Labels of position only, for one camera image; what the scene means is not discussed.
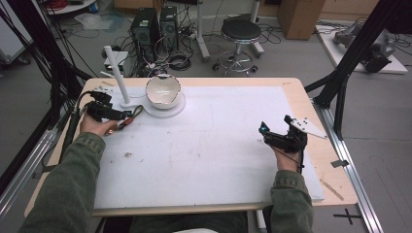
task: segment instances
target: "green sleeve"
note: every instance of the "green sleeve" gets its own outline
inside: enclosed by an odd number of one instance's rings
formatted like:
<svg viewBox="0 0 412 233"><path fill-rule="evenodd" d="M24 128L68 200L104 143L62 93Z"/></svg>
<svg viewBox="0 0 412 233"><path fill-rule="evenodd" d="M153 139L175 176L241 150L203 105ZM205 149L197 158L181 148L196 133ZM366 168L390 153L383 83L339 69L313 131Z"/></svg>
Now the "green sleeve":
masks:
<svg viewBox="0 0 412 233"><path fill-rule="evenodd" d="M46 177L18 232L87 232L104 141L81 133Z"/></svg>
<svg viewBox="0 0 412 233"><path fill-rule="evenodd" d="M312 232L313 207L302 175L278 171L270 189L272 233Z"/></svg>

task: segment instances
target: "stool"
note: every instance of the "stool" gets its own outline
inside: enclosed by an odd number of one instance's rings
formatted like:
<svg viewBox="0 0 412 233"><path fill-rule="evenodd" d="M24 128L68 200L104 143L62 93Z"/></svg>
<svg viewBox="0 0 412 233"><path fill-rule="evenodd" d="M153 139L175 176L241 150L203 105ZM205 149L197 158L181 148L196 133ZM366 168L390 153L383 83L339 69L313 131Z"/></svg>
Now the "stool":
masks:
<svg viewBox="0 0 412 233"><path fill-rule="evenodd" d="M222 26L222 35L228 41L236 43L236 49L224 52L212 69L217 71L220 66L223 66L224 76L227 72L245 72L249 78L249 71L256 72L258 67L247 53L241 51L241 46L257 42L260 33L260 28L250 21L237 19L226 21Z"/></svg>

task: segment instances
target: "person's right hand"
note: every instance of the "person's right hand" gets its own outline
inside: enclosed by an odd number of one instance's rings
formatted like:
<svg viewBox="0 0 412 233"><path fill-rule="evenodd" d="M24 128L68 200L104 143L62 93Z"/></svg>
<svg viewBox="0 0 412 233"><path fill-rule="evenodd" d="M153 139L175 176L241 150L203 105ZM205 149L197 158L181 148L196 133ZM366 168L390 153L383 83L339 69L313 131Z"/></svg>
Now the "person's right hand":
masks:
<svg viewBox="0 0 412 233"><path fill-rule="evenodd" d="M93 117L88 115L87 113L84 114L83 120L80 123L80 132L90 132L94 133L100 137L103 137L106 130L108 130L111 126L117 124L116 120L109 120L106 122L98 122Z"/></svg>
<svg viewBox="0 0 412 233"><path fill-rule="evenodd" d="M278 162L278 170L288 170L297 172L297 162L299 159L299 153L286 153L284 150L273 148L276 159Z"/></svg>

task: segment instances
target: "bowl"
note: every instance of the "bowl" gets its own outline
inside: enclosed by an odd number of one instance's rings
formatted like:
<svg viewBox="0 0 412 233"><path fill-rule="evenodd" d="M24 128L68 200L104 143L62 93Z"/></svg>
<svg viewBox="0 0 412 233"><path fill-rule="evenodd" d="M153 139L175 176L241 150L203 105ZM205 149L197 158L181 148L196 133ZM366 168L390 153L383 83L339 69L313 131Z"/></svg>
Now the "bowl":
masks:
<svg viewBox="0 0 412 233"><path fill-rule="evenodd" d="M181 85L171 75L156 75L146 84L146 96L155 108L162 110L171 109L180 102Z"/></svg>

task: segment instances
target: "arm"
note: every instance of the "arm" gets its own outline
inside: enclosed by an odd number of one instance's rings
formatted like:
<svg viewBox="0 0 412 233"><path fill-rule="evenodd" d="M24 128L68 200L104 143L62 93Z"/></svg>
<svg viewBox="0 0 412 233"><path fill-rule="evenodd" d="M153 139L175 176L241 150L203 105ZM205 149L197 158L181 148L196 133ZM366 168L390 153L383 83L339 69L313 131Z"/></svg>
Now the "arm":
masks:
<svg viewBox="0 0 412 233"><path fill-rule="evenodd" d="M85 115L81 133L64 153L61 164L45 179L33 210L19 232L86 232L93 208L101 136L116 123L99 123Z"/></svg>
<svg viewBox="0 0 412 233"><path fill-rule="evenodd" d="M278 172L270 189L273 210L272 232L312 232L313 207L302 175L298 174L298 154L284 154L273 149L278 162Z"/></svg>

